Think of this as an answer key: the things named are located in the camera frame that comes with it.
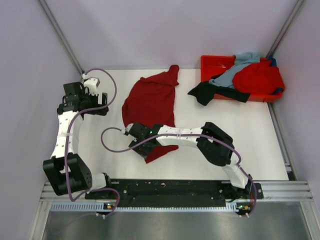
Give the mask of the dark red t shirt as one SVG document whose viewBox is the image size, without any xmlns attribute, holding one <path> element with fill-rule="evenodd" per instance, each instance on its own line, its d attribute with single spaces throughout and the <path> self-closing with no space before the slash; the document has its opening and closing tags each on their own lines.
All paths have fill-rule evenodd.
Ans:
<svg viewBox="0 0 320 240">
<path fill-rule="evenodd" d="M 149 128 L 155 124 L 175 126 L 174 104 L 178 83 L 178 65 L 168 71 L 141 77 L 132 87 L 122 106 L 125 126 L 141 123 Z"/>
</svg>

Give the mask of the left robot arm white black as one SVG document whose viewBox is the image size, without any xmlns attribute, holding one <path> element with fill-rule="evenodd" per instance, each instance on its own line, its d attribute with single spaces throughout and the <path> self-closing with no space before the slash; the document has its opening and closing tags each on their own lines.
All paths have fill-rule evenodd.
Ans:
<svg viewBox="0 0 320 240">
<path fill-rule="evenodd" d="M 89 78 L 84 83 L 64 84 L 65 95 L 57 108 L 59 128 L 50 159 L 42 164 L 44 173 L 56 195 L 96 190 L 102 198 L 114 191 L 106 173 L 91 173 L 79 156 L 79 135 L 84 115 L 106 116 L 107 93 L 98 93 L 100 80 Z"/>
</svg>

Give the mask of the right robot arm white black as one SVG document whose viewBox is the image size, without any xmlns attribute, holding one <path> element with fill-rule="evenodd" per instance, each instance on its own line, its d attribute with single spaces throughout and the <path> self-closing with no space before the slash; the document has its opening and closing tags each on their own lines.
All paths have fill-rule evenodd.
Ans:
<svg viewBox="0 0 320 240">
<path fill-rule="evenodd" d="M 135 122 L 125 128 L 124 134 L 134 137 L 129 148 L 144 159 L 157 147 L 198 149 L 210 164 L 222 168 L 237 197 L 248 196 L 252 201 L 258 198 L 253 178 L 241 166 L 242 157 L 233 145 L 233 138 L 212 122 L 196 128 L 178 128 L 164 124 L 147 127 Z"/>
</svg>

